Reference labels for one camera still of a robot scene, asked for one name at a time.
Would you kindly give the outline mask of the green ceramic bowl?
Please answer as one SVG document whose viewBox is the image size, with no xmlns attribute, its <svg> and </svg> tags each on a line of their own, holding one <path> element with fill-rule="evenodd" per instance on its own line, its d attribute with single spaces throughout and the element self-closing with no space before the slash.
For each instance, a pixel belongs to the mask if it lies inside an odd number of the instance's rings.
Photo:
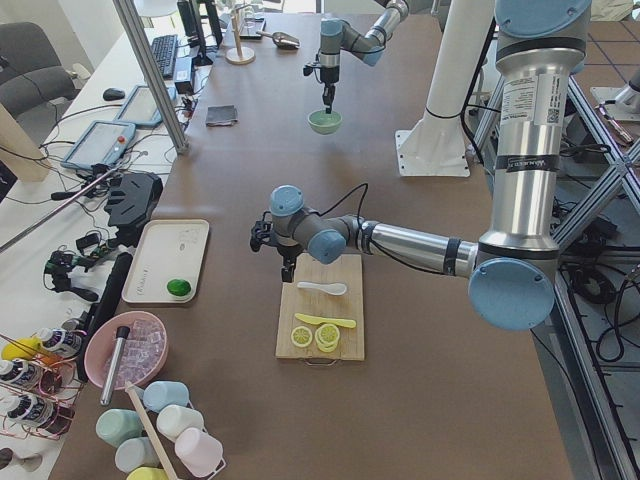
<svg viewBox="0 0 640 480">
<path fill-rule="evenodd" d="M 327 113 L 325 110 L 317 110 L 310 113 L 307 121 L 311 129 L 321 135 L 335 133 L 342 124 L 342 115 L 337 111 Z"/>
</svg>

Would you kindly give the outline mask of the white ceramic spoon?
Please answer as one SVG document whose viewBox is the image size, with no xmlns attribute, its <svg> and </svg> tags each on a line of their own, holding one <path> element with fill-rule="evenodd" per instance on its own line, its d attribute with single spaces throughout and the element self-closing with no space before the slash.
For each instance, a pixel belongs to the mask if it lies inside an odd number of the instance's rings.
<svg viewBox="0 0 640 480">
<path fill-rule="evenodd" d="M 348 287 L 344 283 L 316 283 L 301 281 L 297 283 L 299 289 L 316 290 L 332 296 L 342 296 L 347 293 Z"/>
</svg>

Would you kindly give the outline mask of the pink bowl with ice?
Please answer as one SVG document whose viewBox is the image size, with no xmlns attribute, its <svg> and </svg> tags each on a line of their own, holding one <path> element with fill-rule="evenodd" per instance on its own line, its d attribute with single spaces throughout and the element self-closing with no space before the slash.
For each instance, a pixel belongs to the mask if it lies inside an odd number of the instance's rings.
<svg viewBox="0 0 640 480">
<path fill-rule="evenodd" d="M 144 386 L 164 366 L 168 356 L 167 333 L 162 321 L 145 311 L 129 311 L 116 315 L 101 326 L 90 340 L 84 359 L 89 381 L 102 387 L 111 363 L 117 329 L 130 329 L 117 371 L 115 390 L 125 383 Z"/>
</svg>

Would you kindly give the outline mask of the left lemon slice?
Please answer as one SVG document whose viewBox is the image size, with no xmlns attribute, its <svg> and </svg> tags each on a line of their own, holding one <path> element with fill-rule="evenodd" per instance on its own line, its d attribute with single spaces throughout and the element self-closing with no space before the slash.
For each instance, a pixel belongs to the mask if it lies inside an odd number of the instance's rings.
<svg viewBox="0 0 640 480">
<path fill-rule="evenodd" d="M 290 340 L 297 348 L 307 348 L 314 340 L 314 334 L 306 326 L 296 326 L 291 331 Z"/>
</svg>

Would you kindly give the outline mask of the right lemon slice stack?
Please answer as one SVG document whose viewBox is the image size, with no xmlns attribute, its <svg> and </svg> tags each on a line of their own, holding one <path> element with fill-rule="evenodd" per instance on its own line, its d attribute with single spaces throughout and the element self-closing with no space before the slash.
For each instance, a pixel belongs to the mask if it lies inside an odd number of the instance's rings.
<svg viewBox="0 0 640 480">
<path fill-rule="evenodd" d="M 315 342 L 319 350 L 332 352 L 340 341 L 340 330 L 333 324 L 322 324 L 315 331 Z"/>
</svg>

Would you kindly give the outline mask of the wooden stand with round base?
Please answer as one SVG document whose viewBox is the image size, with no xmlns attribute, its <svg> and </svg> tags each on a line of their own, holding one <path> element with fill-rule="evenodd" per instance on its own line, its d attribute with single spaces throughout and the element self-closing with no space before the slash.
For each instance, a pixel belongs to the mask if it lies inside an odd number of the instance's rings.
<svg viewBox="0 0 640 480">
<path fill-rule="evenodd" d="M 231 32 L 233 34 L 234 47 L 230 48 L 225 53 L 225 60 L 228 63 L 236 66 L 248 65 L 255 60 L 254 50 L 249 47 L 243 46 L 241 42 L 239 17 L 242 10 L 243 8 L 240 6 L 234 7 L 232 13 L 230 14 Z"/>
</svg>

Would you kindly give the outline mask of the grey folded cloth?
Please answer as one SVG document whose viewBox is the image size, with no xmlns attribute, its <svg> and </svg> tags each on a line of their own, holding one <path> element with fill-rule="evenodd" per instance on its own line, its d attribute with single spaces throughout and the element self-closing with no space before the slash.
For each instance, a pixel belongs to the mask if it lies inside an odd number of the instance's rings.
<svg viewBox="0 0 640 480">
<path fill-rule="evenodd" d="M 207 127 L 231 126 L 238 122 L 237 109 L 234 105 L 209 106 L 206 112 Z"/>
</svg>

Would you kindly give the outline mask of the beige rabbit tray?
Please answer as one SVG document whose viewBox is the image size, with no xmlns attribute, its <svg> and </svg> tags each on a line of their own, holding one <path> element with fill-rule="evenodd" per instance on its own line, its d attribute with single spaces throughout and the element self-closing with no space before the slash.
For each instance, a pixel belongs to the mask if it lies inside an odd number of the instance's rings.
<svg viewBox="0 0 640 480">
<path fill-rule="evenodd" d="M 203 219 L 152 220 L 143 230 L 122 291 L 129 304 L 181 304 L 194 298 L 209 236 Z M 191 293 L 168 293 L 170 279 L 190 282 Z"/>
</svg>

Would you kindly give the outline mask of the black cylinder tube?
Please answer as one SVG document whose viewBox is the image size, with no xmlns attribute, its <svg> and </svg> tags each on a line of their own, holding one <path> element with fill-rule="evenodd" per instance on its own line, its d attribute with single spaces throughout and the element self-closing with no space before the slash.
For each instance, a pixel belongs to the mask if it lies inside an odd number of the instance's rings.
<svg viewBox="0 0 640 480">
<path fill-rule="evenodd" d="M 100 301 L 89 310 L 89 316 L 84 325 L 86 336 L 83 339 L 80 353 L 76 358 L 78 379 L 82 383 L 88 382 L 84 360 L 89 341 L 97 330 L 115 315 L 132 261 L 133 255 L 128 252 L 123 252 L 116 257 Z"/>
</svg>

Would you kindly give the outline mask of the black keyboard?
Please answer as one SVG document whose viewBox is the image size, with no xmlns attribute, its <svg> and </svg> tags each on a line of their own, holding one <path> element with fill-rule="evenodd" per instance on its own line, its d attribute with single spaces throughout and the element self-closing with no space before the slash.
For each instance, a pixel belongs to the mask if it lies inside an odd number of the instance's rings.
<svg viewBox="0 0 640 480">
<path fill-rule="evenodd" d="M 178 36 L 162 35 L 151 42 L 151 52 L 163 78 L 172 78 L 178 52 Z"/>
</svg>

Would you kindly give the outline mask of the white pastel cup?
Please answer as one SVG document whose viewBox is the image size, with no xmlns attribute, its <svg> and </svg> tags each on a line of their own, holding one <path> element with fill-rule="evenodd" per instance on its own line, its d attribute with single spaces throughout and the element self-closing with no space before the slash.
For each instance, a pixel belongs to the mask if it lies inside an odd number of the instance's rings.
<svg viewBox="0 0 640 480">
<path fill-rule="evenodd" d="M 204 417 L 192 408 L 180 405 L 164 407 L 156 419 L 157 430 L 172 442 L 188 428 L 204 429 Z"/>
</svg>

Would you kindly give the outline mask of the pink pastel cup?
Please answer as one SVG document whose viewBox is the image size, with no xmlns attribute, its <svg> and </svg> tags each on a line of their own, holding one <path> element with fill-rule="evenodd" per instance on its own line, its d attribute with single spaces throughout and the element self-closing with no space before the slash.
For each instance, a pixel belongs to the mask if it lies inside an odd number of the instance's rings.
<svg viewBox="0 0 640 480">
<path fill-rule="evenodd" d="M 223 460 L 222 443 L 195 427 L 185 429 L 178 436 L 174 450 L 189 472 L 198 478 L 213 474 Z"/>
</svg>

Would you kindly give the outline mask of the green pastel cup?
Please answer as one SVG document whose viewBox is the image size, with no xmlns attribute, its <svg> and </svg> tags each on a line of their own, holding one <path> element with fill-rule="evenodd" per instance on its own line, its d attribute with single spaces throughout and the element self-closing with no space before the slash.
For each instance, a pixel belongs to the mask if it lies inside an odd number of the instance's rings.
<svg viewBox="0 0 640 480">
<path fill-rule="evenodd" d="M 118 448 L 126 440 L 140 437 L 143 426 L 136 411 L 109 409 L 100 415 L 95 430 L 101 440 Z"/>
</svg>

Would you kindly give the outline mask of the black bracket device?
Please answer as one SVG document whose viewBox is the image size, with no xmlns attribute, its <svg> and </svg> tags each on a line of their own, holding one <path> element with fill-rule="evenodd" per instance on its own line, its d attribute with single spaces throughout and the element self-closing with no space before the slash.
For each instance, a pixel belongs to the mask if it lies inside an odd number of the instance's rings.
<svg viewBox="0 0 640 480">
<path fill-rule="evenodd" d="M 114 181 L 104 210 L 108 225 L 117 228 L 116 245 L 138 245 L 162 191 L 162 180 L 150 172 L 129 173 Z"/>
</svg>

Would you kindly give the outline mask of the aluminium frame post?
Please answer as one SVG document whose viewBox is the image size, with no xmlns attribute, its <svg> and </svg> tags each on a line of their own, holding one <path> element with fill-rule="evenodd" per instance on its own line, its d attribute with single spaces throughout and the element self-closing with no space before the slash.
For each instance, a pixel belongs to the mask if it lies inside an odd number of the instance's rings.
<svg viewBox="0 0 640 480">
<path fill-rule="evenodd" d="M 188 151 L 189 144 L 174 111 L 134 1 L 113 0 L 113 4 L 172 144 L 178 155 L 184 154 Z"/>
</svg>

